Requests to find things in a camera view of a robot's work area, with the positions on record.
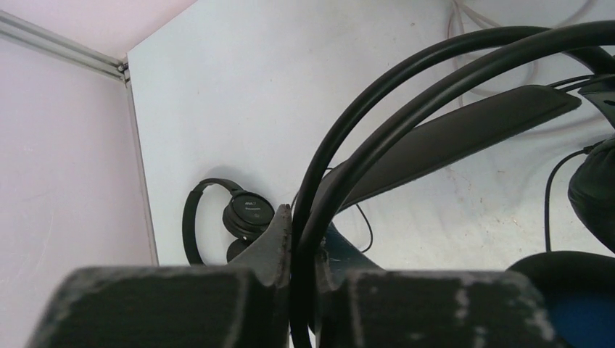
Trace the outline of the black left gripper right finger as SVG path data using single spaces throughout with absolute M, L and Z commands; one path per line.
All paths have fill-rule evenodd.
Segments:
M 329 227 L 314 259 L 318 347 L 564 347 L 515 272 L 384 270 Z

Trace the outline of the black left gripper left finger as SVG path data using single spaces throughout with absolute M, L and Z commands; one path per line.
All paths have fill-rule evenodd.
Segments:
M 292 217 L 222 266 L 91 267 L 50 298 L 29 347 L 287 347 Z

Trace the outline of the black and blue gaming headset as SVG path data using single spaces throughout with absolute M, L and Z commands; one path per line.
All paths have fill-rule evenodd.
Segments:
M 293 219 L 289 328 L 296 347 L 314 331 L 314 259 L 338 211 L 433 173 L 446 165 L 546 123 L 580 105 L 562 83 L 522 86 L 457 109 L 434 113 L 471 88 L 520 65 L 566 54 L 590 70 L 570 85 L 608 120 L 614 119 L 614 22 L 559 29 L 503 27 L 448 39 L 407 58 L 373 82 L 339 117 L 312 158 Z M 453 57 L 486 50 L 482 58 L 426 89 L 391 116 L 331 172 L 327 165 L 368 111 L 400 84 Z M 587 252 L 543 252 L 506 271 L 527 277 L 541 294 L 564 347 L 614 345 L 614 258 Z

